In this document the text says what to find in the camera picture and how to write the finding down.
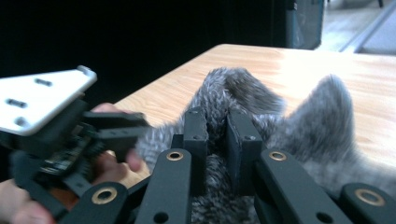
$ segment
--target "fluffy gray stuffed animal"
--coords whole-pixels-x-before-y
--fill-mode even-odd
[[[396,176],[369,167],[355,151],[350,96],[335,76],[324,78],[310,97],[288,118],[284,101],[243,68],[210,72],[186,110],[205,111],[209,144],[206,195],[192,199],[193,223],[258,223],[250,197],[232,194],[221,139],[230,109],[246,112],[268,149],[286,150],[327,191],[339,193],[346,183],[361,182],[396,196]],[[173,134],[183,132],[183,117],[153,128],[136,149],[152,171],[158,155],[170,148]]]

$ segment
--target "white bracket slot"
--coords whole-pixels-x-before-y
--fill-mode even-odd
[[[96,74],[84,66],[0,78],[0,131],[23,136],[36,133],[95,81]]]

